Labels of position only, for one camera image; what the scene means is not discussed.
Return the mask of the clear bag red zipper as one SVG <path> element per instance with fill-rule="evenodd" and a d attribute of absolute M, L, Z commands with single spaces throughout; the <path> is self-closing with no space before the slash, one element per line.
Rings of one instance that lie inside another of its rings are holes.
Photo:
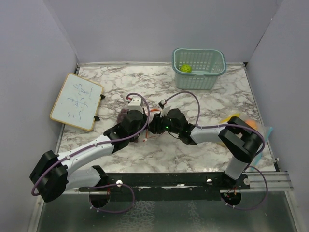
<path fill-rule="evenodd" d="M 148 115 L 148 114 L 150 115 L 148 124 L 152 121 L 153 115 L 159 114 L 160 112 L 161 112 L 161 110 L 159 110 L 159 109 L 151 109 L 149 111 L 149 113 L 146 113 L 146 115 Z M 148 141 L 150 139 L 159 137 L 161 134 L 154 135 L 150 131 L 148 131 L 148 129 L 145 129 L 142 135 L 143 135 L 143 138 L 137 138 L 134 142 L 135 143 L 137 143 L 137 142 L 146 142 L 146 141 Z"/>

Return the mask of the dark purple fake grapes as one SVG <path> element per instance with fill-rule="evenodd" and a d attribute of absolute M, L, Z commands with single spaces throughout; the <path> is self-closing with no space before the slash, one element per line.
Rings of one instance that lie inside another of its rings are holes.
<path fill-rule="evenodd" d="M 127 113 L 128 113 L 128 110 L 127 110 L 127 109 L 122 109 L 122 110 L 119 112 L 118 116 L 117 116 L 116 123 L 117 123 L 117 124 L 118 124 L 118 123 L 121 123 L 121 122 L 123 121 L 124 117 L 127 115 Z"/>

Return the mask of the green fake ball fruit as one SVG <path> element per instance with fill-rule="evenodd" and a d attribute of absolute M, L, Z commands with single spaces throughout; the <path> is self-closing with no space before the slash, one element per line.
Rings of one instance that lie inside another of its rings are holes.
<path fill-rule="evenodd" d="M 180 66 L 180 71 L 185 72 L 185 73 L 191 73 L 192 72 L 192 67 L 189 64 L 183 64 Z"/>

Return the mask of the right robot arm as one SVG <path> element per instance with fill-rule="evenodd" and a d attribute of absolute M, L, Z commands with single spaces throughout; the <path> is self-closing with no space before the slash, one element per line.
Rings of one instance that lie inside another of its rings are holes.
<path fill-rule="evenodd" d="M 222 184 L 227 189 L 239 184 L 243 171 L 265 147 L 262 134 L 237 116 L 231 117 L 225 124 L 201 127 L 189 123 L 185 115 L 175 108 L 165 115 L 154 114 L 148 131 L 153 134 L 176 134 L 187 145 L 222 142 L 232 154 L 222 176 Z"/>

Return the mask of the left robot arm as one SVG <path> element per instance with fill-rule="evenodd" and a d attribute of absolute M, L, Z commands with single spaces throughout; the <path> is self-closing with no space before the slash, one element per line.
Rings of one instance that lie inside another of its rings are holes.
<path fill-rule="evenodd" d="M 29 176 L 34 184 L 31 194 L 40 195 L 46 203 L 57 199 L 71 189 L 75 171 L 128 146 L 147 127 L 148 121 L 144 112 L 130 110 L 120 123 L 79 148 L 59 154 L 52 150 L 45 152 Z"/>

